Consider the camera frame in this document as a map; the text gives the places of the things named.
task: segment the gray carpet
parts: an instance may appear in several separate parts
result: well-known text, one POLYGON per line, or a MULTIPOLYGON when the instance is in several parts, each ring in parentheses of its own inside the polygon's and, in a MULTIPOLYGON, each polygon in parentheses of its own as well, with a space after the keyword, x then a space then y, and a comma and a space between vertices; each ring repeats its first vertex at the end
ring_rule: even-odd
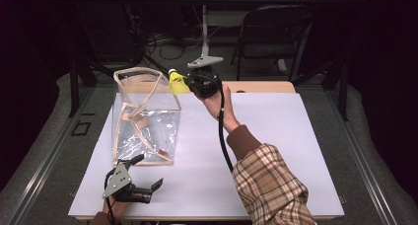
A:
MULTIPOLYGON (((175 49, 162 53, 170 53, 176 57, 175 49)), ((233 47, 215 43, 211 45, 211 54, 231 56, 233 47)), ((176 60, 164 59, 157 49, 153 58, 163 66, 176 68, 186 73, 186 63, 200 55, 200 48, 188 48, 184 55, 176 60)), ((216 65, 224 80, 235 79, 235 66, 224 62, 216 65)), ((0 194, 0 224, 9 221, 17 224, 84 224, 67 215, 73 200, 73 194, 83 179, 90 156, 99 138, 108 110, 112 103, 112 80, 102 73, 97 73, 100 84, 94 89, 84 90, 85 104, 72 119, 68 126, 66 115, 69 113, 69 79, 64 76, 58 84, 61 95, 54 112, 44 130, 39 135, 24 163, 15 176, 0 194), (63 130, 67 136, 61 136, 63 130), (56 143, 60 149, 53 151, 56 143), (51 150, 55 157, 48 157, 51 150), (45 162, 45 157, 55 158, 53 162, 45 162), (38 182, 38 190, 32 198, 22 198, 31 185, 33 175, 44 164, 51 164, 51 171, 44 175, 44 181, 38 182)), ((284 80, 283 77, 248 78, 251 80, 284 80)), ((350 140, 347 137, 339 115, 335 113, 335 103, 330 99, 334 94, 324 92, 318 87, 317 80, 312 79, 307 85, 297 88, 301 94, 313 124, 325 162, 334 181, 339 195, 344 197, 343 208, 346 213, 341 218, 330 221, 318 221, 318 224, 384 224, 382 216, 370 195, 370 189, 359 173, 359 167, 353 159, 350 140)), ((379 182, 384 197, 393 213, 397 224, 418 224, 418 209, 411 198, 399 187, 390 171, 373 147, 369 129, 361 107, 361 96, 352 88, 348 92, 349 125, 357 141, 365 152, 366 159, 379 182)))

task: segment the yellow object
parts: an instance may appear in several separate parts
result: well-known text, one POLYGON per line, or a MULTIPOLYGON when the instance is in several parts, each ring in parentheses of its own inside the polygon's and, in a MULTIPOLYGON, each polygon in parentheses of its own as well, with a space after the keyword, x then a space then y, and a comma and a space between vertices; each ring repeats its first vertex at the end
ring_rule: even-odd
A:
POLYGON ((169 71, 170 73, 170 82, 169 89, 170 92, 174 95, 184 94, 190 92, 188 86, 185 84, 185 77, 178 74, 174 69, 169 71))

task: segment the person's right hand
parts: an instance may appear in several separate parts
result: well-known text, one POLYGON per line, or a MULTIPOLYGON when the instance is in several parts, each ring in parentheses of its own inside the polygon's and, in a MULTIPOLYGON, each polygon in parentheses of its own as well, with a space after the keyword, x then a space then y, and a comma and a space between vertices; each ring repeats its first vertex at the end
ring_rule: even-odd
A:
MULTIPOLYGON (((233 109, 233 103, 231 99, 231 90, 227 85, 222 86, 223 92, 224 92, 224 128, 230 133, 235 128, 240 126, 240 123, 238 122, 237 118, 234 114, 233 109)), ((221 100, 222 95, 221 92, 218 91, 213 96, 207 98, 207 99, 200 99, 202 101, 203 105, 206 107, 207 111, 215 118, 218 119, 219 112, 221 109, 221 100)))

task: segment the plaid sleeve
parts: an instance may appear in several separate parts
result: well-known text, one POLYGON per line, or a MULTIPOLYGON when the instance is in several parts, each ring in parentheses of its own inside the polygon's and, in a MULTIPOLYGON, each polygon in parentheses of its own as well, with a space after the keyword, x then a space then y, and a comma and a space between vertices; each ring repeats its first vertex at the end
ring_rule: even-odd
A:
POLYGON ((254 225, 315 224, 306 206, 308 189, 275 146, 263 144, 240 160, 234 181, 254 225))

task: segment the white surface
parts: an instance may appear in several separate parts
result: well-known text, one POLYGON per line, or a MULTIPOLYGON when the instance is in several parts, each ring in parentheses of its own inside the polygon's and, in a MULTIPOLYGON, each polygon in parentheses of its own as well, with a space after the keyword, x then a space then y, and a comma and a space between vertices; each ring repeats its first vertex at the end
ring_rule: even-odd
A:
MULTIPOLYGON (((150 204, 133 203, 126 217, 155 220, 247 218, 222 154, 218 124, 191 94, 178 96, 180 115, 174 164, 133 166, 134 184, 162 187, 150 204)), ((340 201, 298 94, 234 94, 241 123, 261 142, 276 145, 291 171, 308 187, 308 208, 315 218, 342 216, 340 201)), ((69 215, 93 217, 103 207, 105 175, 111 163, 111 115, 96 145, 69 215)), ((235 164, 232 151, 230 157, 235 164)))

